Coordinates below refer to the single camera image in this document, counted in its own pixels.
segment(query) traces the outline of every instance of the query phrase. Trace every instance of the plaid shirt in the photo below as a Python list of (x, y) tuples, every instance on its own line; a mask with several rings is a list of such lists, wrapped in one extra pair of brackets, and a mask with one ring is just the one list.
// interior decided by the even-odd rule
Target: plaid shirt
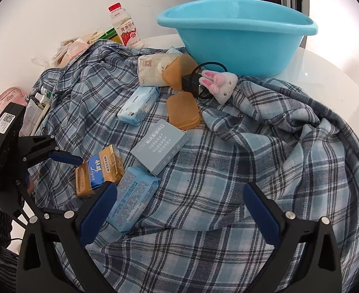
[[(133, 50), (99, 41), (65, 69), (43, 73), (53, 91), (52, 108), (39, 134), (54, 134), (61, 149), (87, 159), (109, 144), (125, 168), (131, 149), (159, 119), (167, 119), (161, 96), (140, 126), (116, 114), (137, 89)], [(242, 200), (257, 182), (283, 211), (302, 219), (327, 216), (340, 250), (343, 292), (359, 277), (359, 140), (337, 114), (298, 87), (275, 79), (241, 77), (223, 106), (198, 103), (203, 121), (159, 174), (159, 189), (134, 228), (118, 240), (105, 223), (87, 246), (118, 292), (242, 292), (269, 258), (266, 244)], [(78, 209), (74, 167), (52, 160), (32, 169), (41, 207)], [(79, 285), (58, 246), (68, 277)], [(285, 287), (293, 260), (279, 289)]]

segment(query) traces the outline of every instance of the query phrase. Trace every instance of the orange soap bar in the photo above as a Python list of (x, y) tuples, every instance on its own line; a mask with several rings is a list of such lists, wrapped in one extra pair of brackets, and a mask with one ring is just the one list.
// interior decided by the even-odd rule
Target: orange soap bar
[(200, 112), (193, 95), (188, 92), (172, 95), (167, 99), (168, 122), (183, 131), (200, 124)]
[(181, 90), (182, 77), (191, 74), (197, 66), (189, 54), (180, 55), (162, 72), (162, 79), (174, 90)]

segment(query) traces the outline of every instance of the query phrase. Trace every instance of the black charger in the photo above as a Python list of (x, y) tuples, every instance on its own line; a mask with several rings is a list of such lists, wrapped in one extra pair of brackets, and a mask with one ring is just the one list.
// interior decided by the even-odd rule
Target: black charger
[(211, 99), (213, 95), (208, 92), (204, 86), (200, 85), (199, 79), (202, 77), (200, 74), (196, 73), (201, 67), (206, 65), (218, 65), (227, 72), (227, 68), (218, 62), (206, 62), (198, 65), (191, 74), (182, 77), (182, 90), (187, 91), (193, 95), (196, 99)]

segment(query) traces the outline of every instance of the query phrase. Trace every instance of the plastic bag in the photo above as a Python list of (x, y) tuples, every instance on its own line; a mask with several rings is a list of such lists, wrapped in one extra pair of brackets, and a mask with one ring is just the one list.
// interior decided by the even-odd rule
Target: plastic bag
[(178, 55), (183, 55), (183, 53), (182, 53), (181, 51), (177, 50), (174, 46), (171, 46), (171, 47), (167, 50), (166, 54), (178, 54)]
[(51, 64), (49, 62), (49, 59), (46, 58), (45, 56), (36, 56), (32, 58), (32, 63), (36, 64), (38, 66), (42, 66), (45, 68), (45, 70), (52, 68)]
[(152, 54), (139, 57), (137, 75), (140, 86), (167, 87), (162, 79), (162, 72), (179, 56), (179, 54)]
[(41, 113), (42, 109), (30, 99), (26, 107), (26, 112), (24, 113), (22, 129), (19, 132), (21, 137), (28, 137), (31, 134)]
[(59, 68), (64, 68), (65, 66), (67, 66), (67, 64), (71, 61), (72, 58), (89, 48), (90, 44), (86, 43), (82, 39), (77, 39), (75, 42), (67, 46), (67, 52), (61, 59), (61, 62), (58, 65)]
[(130, 231), (158, 187), (158, 177), (141, 167), (129, 167), (117, 186), (117, 201), (106, 221), (120, 232)]

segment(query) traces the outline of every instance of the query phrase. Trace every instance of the pink container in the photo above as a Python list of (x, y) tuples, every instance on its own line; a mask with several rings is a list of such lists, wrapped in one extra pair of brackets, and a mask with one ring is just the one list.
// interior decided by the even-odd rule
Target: pink container
[(27, 95), (19, 87), (12, 87), (7, 89), (0, 95), (0, 114), (10, 102), (27, 106), (27, 102), (25, 99), (26, 97)]

